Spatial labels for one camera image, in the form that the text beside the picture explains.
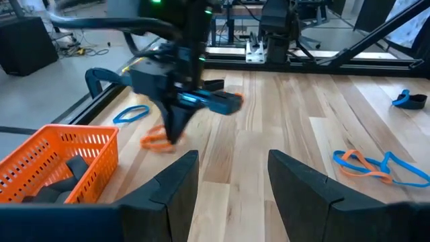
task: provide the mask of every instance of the blue rubber band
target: blue rubber band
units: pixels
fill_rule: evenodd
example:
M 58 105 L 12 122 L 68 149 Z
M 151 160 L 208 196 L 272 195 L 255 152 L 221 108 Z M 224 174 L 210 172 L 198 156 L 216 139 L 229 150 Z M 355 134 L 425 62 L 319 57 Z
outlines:
M 365 167 L 358 167 L 355 165 L 352 165 L 344 160 L 341 159 L 341 156 L 345 154 L 345 151 L 335 151 L 333 152 L 333 160 L 335 160 L 339 165 L 344 166 L 348 169 L 352 169 L 354 171 L 362 172 L 362 173 L 369 173 L 371 172 L 369 169 Z M 351 158 L 358 159 L 358 157 L 354 154 L 352 154 Z M 413 167 L 406 161 L 403 161 L 399 159 L 397 156 L 395 156 L 391 151 L 388 151 L 384 155 L 384 159 L 382 161 L 377 161 L 372 158 L 365 158 L 367 162 L 371 163 L 372 165 L 375 165 L 376 167 L 379 167 L 381 172 L 390 174 L 391 170 L 388 167 L 389 160 L 393 160 L 393 162 L 397 163 L 399 166 L 407 169 L 408 171 L 412 172 L 413 174 L 425 179 L 427 181 L 426 184 L 415 184 L 410 182 L 399 182 L 396 180 L 393 180 L 392 182 L 398 185 L 404 185 L 404 186 L 413 186 L 416 188 L 426 188 L 430 186 L 430 176 L 427 175 L 424 171 L 421 171 L 420 169 Z
M 132 118 L 122 118 L 122 116 L 126 115 L 128 112 L 131 112 L 133 110 L 138 110 L 138 109 L 144 109 L 143 112 L 141 114 L 136 115 L 135 117 Z M 146 105 L 136 105 L 136 106 L 131 106 L 129 108 L 126 108 L 124 111 L 120 112 L 113 120 L 114 124 L 121 124 L 121 123 L 130 123 L 130 122 L 134 122 L 140 118 L 145 117 L 146 115 L 149 114 L 149 107 Z
M 403 90 L 402 94 L 404 95 L 404 97 L 400 100 L 394 100 L 392 102 L 392 105 L 399 106 L 399 105 L 404 104 L 405 102 L 409 101 L 409 93 L 410 93 L 409 90 L 407 90 L 407 89 Z

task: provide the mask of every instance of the black box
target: black box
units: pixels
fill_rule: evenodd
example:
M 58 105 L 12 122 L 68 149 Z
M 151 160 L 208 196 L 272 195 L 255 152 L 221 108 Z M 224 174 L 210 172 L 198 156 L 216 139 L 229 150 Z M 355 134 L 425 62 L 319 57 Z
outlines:
M 8 75 L 26 76 L 58 60 L 40 17 L 0 22 L 0 65 Z

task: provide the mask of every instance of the concrete floor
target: concrete floor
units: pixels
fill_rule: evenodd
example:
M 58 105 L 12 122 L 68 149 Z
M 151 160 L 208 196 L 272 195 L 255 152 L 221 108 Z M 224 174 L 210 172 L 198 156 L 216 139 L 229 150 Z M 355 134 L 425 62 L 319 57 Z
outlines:
M 105 15 L 104 5 L 70 11 L 67 15 L 97 17 Z M 360 41 L 363 35 L 353 32 L 352 27 L 330 15 L 330 22 L 303 31 L 303 34 L 322 42 L 321 50 L 342 50 Z M 52 26 L 46 19 L 46 29 Z M 218 28 L 222 20 L 217 20 Z M 244 26 L 248 31 L 255 31 L 257 22 L 251 19 L 238 20 L 236 25 Z M 103 67 L 118 70 L 132 58 L 124 38 L 120 32 L 109 30 L 74 31 L 82 46 L 92 46 L 96 50 L 108 48 L 109 53 L 103 56 L 82 56 L 61 58 L 51 65 L 36 71 L 27 77 L 6 75 L 0 69 L 0 128 L 2 126 L 38 129 L 56 120 L 64 111 L 88 94 L 84 74 L 88 68 Z M 148 35 L 137 38 L 140 47 L 147 46 L 156 38 Z M 375 45 L 368 52 L 383 52 Z M 22 134 L 6 134 L 0 132 L 0 159 L 4 158 L 28 136 Z

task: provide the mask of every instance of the orange plastic basket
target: orange plastic basket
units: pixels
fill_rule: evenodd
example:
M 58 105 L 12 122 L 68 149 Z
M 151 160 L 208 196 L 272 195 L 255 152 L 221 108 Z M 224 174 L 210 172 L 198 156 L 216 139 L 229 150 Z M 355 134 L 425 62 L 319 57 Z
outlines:
M 118 165 L 118 128 L 50 124 L 0 162 L 0 202 L 21 202 L 42 186 L 72 176 L 66 161 L 89 168 L 65 203 L 95 203 Z

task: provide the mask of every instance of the hardwood floor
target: hardwood floor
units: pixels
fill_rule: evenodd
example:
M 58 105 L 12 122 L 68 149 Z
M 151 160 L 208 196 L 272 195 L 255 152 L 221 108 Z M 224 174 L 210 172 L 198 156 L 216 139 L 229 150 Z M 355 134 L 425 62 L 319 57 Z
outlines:
M 392 151 L 430 173 L 429 109 L 391 106 L 404 88 L 429 95 L 428 80 L 213 70 L 204 76 L 225 78 L 225 90 L 243 93 L 244 106 L 231 116 L 199 111 L 175 153 L 140 149 L 140 137 L 162 121 L 156 107 L 129 89 L 92 122 L 113 125 L 113 117 L 125 107 L 151 107 L 146 118 L 120 126 L 120 165 L 100 202 L 121 198 L 190 149 L 200 153 L 200 186 L 189 241 L 288 240 L 267 173 L 270 149 L 382 202 L 430 201 L 428 188 L 346 177 L 332 160 L 339 149 L 358 149 L 375 159 Z M 424 182 L 396 165 L 390 167 L 400 181 Z

